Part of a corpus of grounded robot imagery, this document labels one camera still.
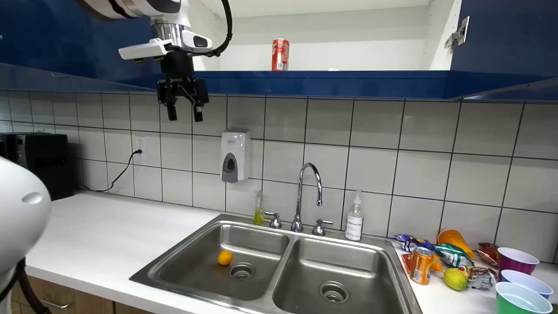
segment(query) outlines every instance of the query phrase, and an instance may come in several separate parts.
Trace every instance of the double sink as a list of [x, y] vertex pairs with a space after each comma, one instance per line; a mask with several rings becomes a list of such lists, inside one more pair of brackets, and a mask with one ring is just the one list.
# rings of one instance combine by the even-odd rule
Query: double sink
[[[234, 252], [220, 266], [222, 249]], [[244, 312], [422, 312], [389, 240], [255, 226], [222, 214], [133, 280]]]

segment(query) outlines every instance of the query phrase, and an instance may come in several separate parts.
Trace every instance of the can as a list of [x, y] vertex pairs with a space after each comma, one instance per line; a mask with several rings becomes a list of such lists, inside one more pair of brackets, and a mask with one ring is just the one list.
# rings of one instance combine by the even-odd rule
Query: can
[[412, 278], [417, 284], [429, 284], [431, 282], [431, 265], [434, 261], [434, 252], [428, 247], [419, 245], [414, 251], [414, 259], [415, 259], [415, 270]]
[[286, 71], [290, 69], [290, 39], [276, 38], [274, 39], [274, 53], [272, 53], [272, 69]]

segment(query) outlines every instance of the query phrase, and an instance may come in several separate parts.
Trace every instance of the countertop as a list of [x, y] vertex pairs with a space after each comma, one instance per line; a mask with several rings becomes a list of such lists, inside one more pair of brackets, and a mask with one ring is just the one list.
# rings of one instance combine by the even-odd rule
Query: countertop
[[[28, 273], [150, 312], [234, 314], [234, 308], [129, 280], [149, 261], [218, 214], [105, 193], [56, 200], [46, 233], [28, 254]], [[534, 275], [553, 285], [557, 303], [558, 266], [539, 265]], [[428, 285], [412, 280], [412, 287], [426, 314], [497, 312], [494, 289], [457, 292], [440, 277], [433, 277]]]

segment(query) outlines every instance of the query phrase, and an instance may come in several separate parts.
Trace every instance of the pink cup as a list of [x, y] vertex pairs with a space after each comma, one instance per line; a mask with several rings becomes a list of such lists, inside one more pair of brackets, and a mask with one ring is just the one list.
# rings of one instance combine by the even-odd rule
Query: pink cup
[[499, 247], [499, 254], [501, 254], [499, 258], [501, 270], [511, 268], [511, 270], [532, 273], [539, 265], [539, 258], [515, 247]]

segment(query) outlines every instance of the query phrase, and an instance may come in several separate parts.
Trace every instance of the bottle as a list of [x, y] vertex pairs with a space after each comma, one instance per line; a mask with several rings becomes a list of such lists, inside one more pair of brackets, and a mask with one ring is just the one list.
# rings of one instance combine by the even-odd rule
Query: bottle
[[361, 210], [361, 191], [356, 191], [356, 196], [353, 200], [353, 210], [347, 216], [346, 237], [351, 240], [361, 240], [363, 223], [365, 223], [365, 216]]
[[257, 202], [255, 202], [255, 217], [253, 217], [255, 224], [265, 224], [265, 210], [262, 207], [262, 189], [257, 189]]

